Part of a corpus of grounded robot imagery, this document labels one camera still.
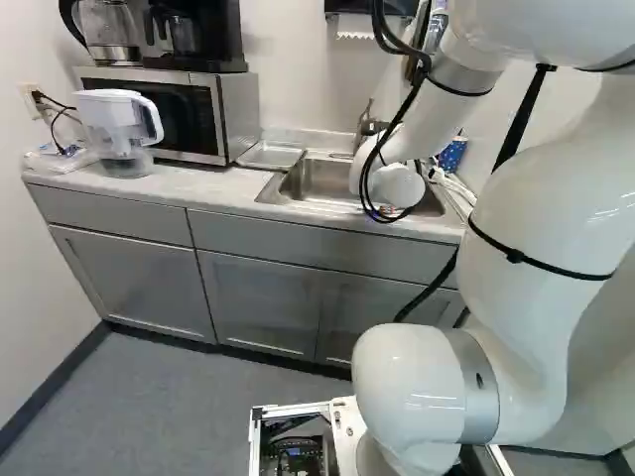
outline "metal frame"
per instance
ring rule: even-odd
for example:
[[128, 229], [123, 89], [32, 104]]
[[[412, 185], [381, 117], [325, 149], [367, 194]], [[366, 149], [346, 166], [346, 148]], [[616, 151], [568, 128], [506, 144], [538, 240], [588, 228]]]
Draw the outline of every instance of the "metal frame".
[[249, 412], [249, 476], [260, 476], [260, 432], [263, 420], [318, 414], [330, 419], [328, 402], [252, 408]]

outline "gray carpet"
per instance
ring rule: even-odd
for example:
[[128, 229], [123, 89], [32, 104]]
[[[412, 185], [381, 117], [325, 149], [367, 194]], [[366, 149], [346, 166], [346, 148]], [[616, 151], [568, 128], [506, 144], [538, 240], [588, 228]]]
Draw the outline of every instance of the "gray carpet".
[[244, 476], [255, 405], [350, 384], [111, 334], [0, 461], [2, 476]]

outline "black cable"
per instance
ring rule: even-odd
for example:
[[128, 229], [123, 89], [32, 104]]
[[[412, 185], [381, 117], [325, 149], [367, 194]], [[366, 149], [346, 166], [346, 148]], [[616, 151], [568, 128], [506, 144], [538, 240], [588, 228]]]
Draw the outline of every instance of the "black cable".
[[534, 105], [536, 105], [536, 101], [538, 100], [538, 94], [543, 87], [545, 76], [547, 76], [548, 72], [555, 71], [556, 69], [557, 68], [555, 66], [550, 64], [536, 64], [536, 72], [534, 73], [532, 82], [529, 84], [525, 97], [523, 97], [523, 102], [521, 102], [518, 107], [518, 111], [514, 116], [512, 125], [507, 131], [507, 136], [505, 136], [505, 141], [498, 153], [492, 172], [514, 157], [518, 152], [518, 146], [525, 134], [527, 124], [529, 124], [529, 119], [531, 118], [532, 111], [534, 110]]
[[375, 8], [375, 4], [376, 4], [376, 0], [370, 0], [372, 2], [371, 5], [371, 23], [372, 23], [372, 27], [373, 27], [373, 34], [375, 36], [375, 41], [377, 42], [377, 45], [379, 45], [379, 48], [381, 48], [384, 52], [390, 54], [390, 55], [404, 55], [405, 53], [402, 52], [401, 50], [388, 45], [388, 43], [386, 42], [386, 39], [384, 38], [384, 34], [382, 33], [382, 29], [381, 29], [381, 21], [379, 20], [379, 16], [376, 13], [376, 8]]
[[60, 143], [58, 142], [58, 139], [56, 139], [56, 131], [54, 129], [54, 126], [56, 125], [56, 122], [58, 122], [58, 119], [60, 119], [60, 117], [67, 111], [69, 110], [73, 110], [75, 109], [74, 107], [69, 107], [69, 106], [63, 106], [62, 109], [60, 109], [58, 111], [58, 114], [56, 114], [56, 117], [53, 118], [53, 121], [51, 121], [51, 137], [53, 138], [53, 142], [56, 145], [56, 147], [58, 148], [58, 152], [65, 156], [66, 152], [64, 150], [64, 148], [60, 145]]
[[[426, 6], [426, 13], [428, 14], [430, 14], [429, 11], [431, 8], [431, 3], [432, 2], [429, 2]], [[390, 41], [394, 45], [393, 50], [399, 51], [401, 55], [417, 58], [422, 62], [423, 69], [425, 71], [430, 71], [432, 67], [432, 60], [430, 56], [425, 54], [423, 51], [417, 50], [416, 48], [413, 48], [405, 43], [401, 38], [395, 35], [388, 26], [388, 21], [386, 20], [386, 14], [384, 11], [384, 0], [373, 0], [372, 15], [374, 17], [374, 21], [379, 24], [380, 31], [382, 33], [382, 35], [380, 35], [380, 39], [378, 39], [377, 36], [375, 37], [377, 43], [380, 43], [380, 47], [381, 42], [385, 41], [383, 38], [385, 36], [386, 39], [388, 39], [388, 41]]]
[[[390, 28], [388, 27], [388, 22], [386, 21], [386, 16], [384, 12], [384, 0], [371, 0], [371, 1], [372, 1], [371, 13], [372, 13], [373, 34], [375, 36], [375, 41], [380, 46], [380, 48], [386, 51], [387, 53], [390, 53], [391, 55], [403, 55], [403, 56], [410, 56], [413, 58], [417, 58], [418, 60], [421, 60], [423, 64], [422, 67], [419, 67], [416, 70], [415, 78], [413, 81], [413, 87], [410, 93], [408, 94], [408, 97], [406, 97], [406, 100], [404, 100], [402, 106], [400, 107], [399, 111], [397, 112], [393, 120], [390, 122], [390, 125], [384, 132], [381, 139], [378, 138], [377, 144], [375, 145], [375, 147], [369, 154], [368, 158], [364, 162], [362, 166], [361, 174], [360, 174], [359, 196], [361, 199], [361, 204], [362, 204], [362, 208], [364, 209], [364, 212], [373, 221], [377, 223], [388, 224], [388, 223], [394, 223], [395, 221], [408, 216], [412, 212], [414, 207], [406, 208], [397, 216], [388, 216], [384, 214], [372, 203], [370, 192], [369, 192], [369, 184], [368, 184], [370, 173], [372, 170], [373, 163], [375, 159], [377, 159], [377, 157], [379, 157], [381, 162], [384, 165], [386, 165], [386, 161], [381, 155], [381, 148], [390, 139], [391, 135], [393, 134], [397, 126], [401, 123], [404, 116], [406, 115], [411, 105], [413, 104], [415, 98], [417, 97], [417, 94], [419, 93], [419, 90], [421, 89], [422, 84], [426, 80], [428, 72], [430, 72], [432, 61], [428, 55], [426, 55], [420, 50], [417, 50], [411, 47], [410, 45], [407, 45], [390, 30]], [[430, 9], [431, 9], [431, 5], [429, 2], [425, 12], [427, 18], [430, 18]], [[388, 45], [384, 36], [388, 37], [388, 40], [390, 40], [396, 46]]]
[[[377, 145], [377, 143], [379, 143], [379, 134], [377, 134], [377, 142], [375, 143], [375, 146]], [[381, 154], [381, 149], [377, 151], [377, 154], [379, 154], [379, 160], [384, 165], [384, 167], [387, 167], [388, 164], [386, 164], [386, 161], [384, 160], [384, 156]]]
[[444, 268], [437, 275], [437, 277], [433, 279], [430, 285], [427, 288], [424, 288], [424, 290], [421, 291], [418, 295], [416, 295], [413, 300], [408, 302], [406, 305], [404, 305], [401, 308], [399, 312], [397, 312], [397, 315], [395, 315], [393, 322], [403, 322], [404, 319], [408, 316], [408, 314], [410, 314], [413, 311], [413, 309], [415, 309], [419, 304], [421, 304], [424, 300], [429, 298], [438, 288], [441, 287], [441, 285], [444, 283], [444, 281], [447, 279], [450, 273], [454, 271], [454, 267], [456, 266], [457, 255], [458, 255], [458, 248], [454, 250], [454, 253], [452, 254], [449, 261], [445, 264]]
[[384, 224], [394, 223], [397, 220], [400, 220], [400, 219], [408, 216], [412, 212], [412, 210], [414, 208], [412, 206], [408, 207], [397, 216], [387, 216], [387, 215], [383, 214], [372, 203], [372, 200], [370, 198], [369, 188], [368, 188], [368, 179], [370, 177], [370, 171], [372, 169], [373, 162], [375, 161], [375, 159], [379, 155], [379, 152], [381, 151], [381, 148], [390, 139], [392, 133], [395, 131], [397, 126], [403, 120], [404, 116], [406, 115], [406, 113], [410, 109], [410, 106], [412, 106], [413, 102], [415, 101], [415, 98], [417, 97], [417, 95], [419, 93], [419, 90], [421, 89], [421, 86], [423, 85], [424, 81], [426, 80], [426, 75], [427, 74], [424, 73], [422, 70], [419, 70], [417, 72], [417, 82], [415, 83], [415, 85], [412, 87], [412, 89], [408, 93], [408, 96], [406, 97], [406, 99], [404, 100], [403, 104], [401, 105], [401, 107], [397, 111], [397, 114], [395, 114], [395, 117], [393, 117], [393, 120], [390, 122], [390, 125], [386, 129], [385, 133], [383, 134], [381, 139], [379, 139], [379, 141], [377, 142], [377, 144], [375, 145], [375, 147], [373, 148], [371, 153], [366, 158], [366, 161], [364, 162], [364, 165], [362, 166], [362, 170], [361, 170], [361, 174], [360, 174], [360, 180], [359, 180], [359, 190], [358, 190], [359, 197], [361, 199], [361, 204], [362, 204], [362, 207], [364, 209], [364, 212], [373, 221], [375, 221], [377, 223], [384, 223]]
[[56, 106], [59, 106], [59, 107], [65, 107], [67, 110], [70, 110], [70, 111], [76, 111], [76, 110], [77, 110], [77, 108], [76, 108], [76, 107], [68, 106], [68, 105], [66, 105], [66, 104], [62, 104], [62, 103], [60, 103], [60, 102], [55, 101], [52, 97], [47, 96], [47, 95], [46, 95], [44, 92], [42, 92], [42, 91], [33, 91], [33, 92], [31, 93], [31, 95], [32, 95], [32, 96], [33, 96], [33, 98], [36, 100], [36, 102], [39, 102], [39, 101], [40, 101], [40, 100], [42, 100], [42, 99], [46, 99], [46, 100], [48, 100], [48, 101], [50, 101], [50, 102], [53, 102]]

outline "power cord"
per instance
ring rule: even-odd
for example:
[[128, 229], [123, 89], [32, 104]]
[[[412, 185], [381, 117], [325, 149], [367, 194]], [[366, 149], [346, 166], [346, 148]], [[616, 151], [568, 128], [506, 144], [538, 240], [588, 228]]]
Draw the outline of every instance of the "power cord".
[[66, 150], [64, 149], [64, 147], [62, 147], [60, 145], [60, 142], [58, 142], [58, 139], [56, 138], [56, 131], [54, 129], [56, 122], [58, 122], [58, 119], [60, 119], [60, 117], [62, 115], [64, 115], [67, 111], [76, 111], [77, 108], [73, 107], [73, 106], [68, 106], [66, 104], [62, 104], [58, 101], [55, 101], [53, 98], [49, 97], [48, 95], [46, 95], [44, 92], [42, 91], [33, 91], [31, 93], [31, 95], [33, 96], [33, 99], [37, 102], [37, 103], [42, 103], [42, 99], [46, 99], [49, 102], [54, 103], [56, 106], [59, 106], [61, 109], [58, 111], [58, 113], [56, 114], [56, 116], [53, 118], [53, 121], [51, 121], [51, 137], [53, 138], [53, 143], [56, 145], [56, 148], [58, 149], [58, 152], [60, 153], [60, 155], [65, 156], [66, 155]]

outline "stainless steel sink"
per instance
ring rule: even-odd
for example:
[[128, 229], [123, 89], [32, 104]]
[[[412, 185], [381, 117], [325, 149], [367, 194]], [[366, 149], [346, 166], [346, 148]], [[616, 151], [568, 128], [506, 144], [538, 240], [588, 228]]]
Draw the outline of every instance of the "stainless steel sink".
[[[350, 159], [304, 157], [286, 174], [276, 174], [256, 201], [328, 211], [361, 210], [359, 197], [348, 190], [350, 164]], [[445, 213], [444, 204], [429, 186], [412, 215], [441, 217]]]

